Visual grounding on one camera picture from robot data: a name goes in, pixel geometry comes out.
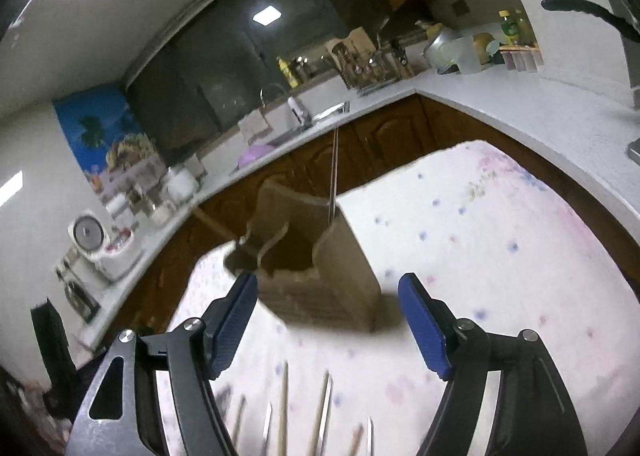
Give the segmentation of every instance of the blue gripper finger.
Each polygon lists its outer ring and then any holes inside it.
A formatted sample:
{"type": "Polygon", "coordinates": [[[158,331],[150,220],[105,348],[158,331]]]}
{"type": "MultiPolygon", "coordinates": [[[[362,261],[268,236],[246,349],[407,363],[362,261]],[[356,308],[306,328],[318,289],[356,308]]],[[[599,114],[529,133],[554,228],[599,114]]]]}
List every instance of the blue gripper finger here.
{"type": "Polygon", "coordinates": [[[415,274],[400,278],[398,299],[427,367],[442,380],[448,380],[453,368],[447,357],[447,340],[449,343],[455,340],[452,330],[455,317],[444,303],[429,296],[415,274]]]}

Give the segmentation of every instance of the metal screw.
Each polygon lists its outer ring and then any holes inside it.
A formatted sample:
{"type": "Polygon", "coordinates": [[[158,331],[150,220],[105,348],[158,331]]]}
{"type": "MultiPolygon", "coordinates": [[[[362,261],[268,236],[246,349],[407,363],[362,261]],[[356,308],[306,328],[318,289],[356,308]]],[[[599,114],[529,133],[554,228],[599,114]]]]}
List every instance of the metal screw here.
{"type": "Polygon", "coordinates": [[[129,342],[135,336],[136,334],[133,330],[123,330],[120,332],[120,335],[118,335],[118,338],[120,339],[120,342],[129,342]]]}
{"type": "Polygon", "coordinates": [[[184,322],[184,329],[187,331],[195,330],[196,328],[200,327],[201,322],[202,321],[197,317],[192,317],[190,319],[187,319],[184,322]]]}
{"type": "Polygon", "coordinates": [[[539,337],[538,337],[538,334],[533,330],[523,330],[522,338],[524,338],[524,340],[529,342],[535,342],[538,340],[539,337]]]}
{"type": "Polygon", "coordinates": [[[456,321],[456,325],[462,331],[469,331],[469,330],[472,330],[473,328],[476,327],[476,323],[475,322],[473,322],[471,319],[465,319],[465,318],[458,319],[456,321]]]}

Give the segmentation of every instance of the green bottle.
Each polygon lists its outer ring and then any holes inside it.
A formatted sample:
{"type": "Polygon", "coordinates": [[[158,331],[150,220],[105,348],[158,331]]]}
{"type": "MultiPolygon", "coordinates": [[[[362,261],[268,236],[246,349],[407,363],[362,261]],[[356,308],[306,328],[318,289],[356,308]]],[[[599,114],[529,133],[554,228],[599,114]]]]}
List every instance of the green bottle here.
{"type": "Polygon", "coordinates": [[[500,26],[504,35],[507,36],[507,44],[509,46],[517,46],[520,43],[520,33],[518,32],[518,23],[515,22],[508,10],[502,10],[499,13],[502,21],[500,26]]]}
{"type": "Polygon", "coordinates": [[[518,25],[518,33],[520,35],[520,44],[524,46],[533,46],[536,43],[536,34],[529,22],[529,17],[522,10],[516,8],[516,24],[518,25]]]}

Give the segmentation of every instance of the rice cooker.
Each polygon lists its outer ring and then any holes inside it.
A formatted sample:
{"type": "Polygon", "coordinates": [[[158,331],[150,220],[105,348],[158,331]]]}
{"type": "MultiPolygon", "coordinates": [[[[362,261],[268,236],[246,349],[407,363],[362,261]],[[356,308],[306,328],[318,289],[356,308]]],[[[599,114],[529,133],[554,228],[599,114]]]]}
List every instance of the rice cooker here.
{"type": "Polygon", "coordinates": [[[122,229],[111,238],[89,210],[69,224],[68,232],[80,254],[110,281],[126,274],[142,254],[142,241],[132,230],[122,229]]]}

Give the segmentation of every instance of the plastic bottle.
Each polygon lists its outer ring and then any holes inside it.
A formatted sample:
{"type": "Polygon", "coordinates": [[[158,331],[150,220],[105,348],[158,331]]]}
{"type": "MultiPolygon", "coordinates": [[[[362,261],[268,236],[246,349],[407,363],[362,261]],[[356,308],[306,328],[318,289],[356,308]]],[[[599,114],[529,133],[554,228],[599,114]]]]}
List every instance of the plastic bottle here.
{"type": "Polygon", "coordinates": [[[507,44],[509,46],[516,46],[520,44],[520,33],[518,32],[518,23],[515,22],[508,10],[501,10],[499,13],[502,18],[500,26],[504,35],[507,37],[507,44]]]}
{"type": "Polygon", "coordinates": [[[289,86],[292,89],[300,86],[300,82],[291,71],[291,68],[289,67],[287,62],[282,57],[276,57],[276,60],[278,61],[278,67],[280,68],[280,71],[284,75],[284,78],[286,78],[287,82],[289,83],[289,86]]]}
{"type": "Polygon", "coordinates": [[[518,25],[518,33],[520,34],[520,44],[524,46],[533,46],[536,43],[536,34],[529,22],[529,17],[522,10],[516,8],[516,23],[518,25]]]}
{"type": "Polygon", "coordinates": [[[305,123],[305,120],[306,120],[305,110],[302,109],[302,107],[300,106],[298,101],[293,97],[289,97],[287,99],[287,104],[289,105],[289,107],[290,107],[291,111],[293,112],[293,114],[296,115],[296,118],[298,119],[298,122],[302,126],[305,123]]]}

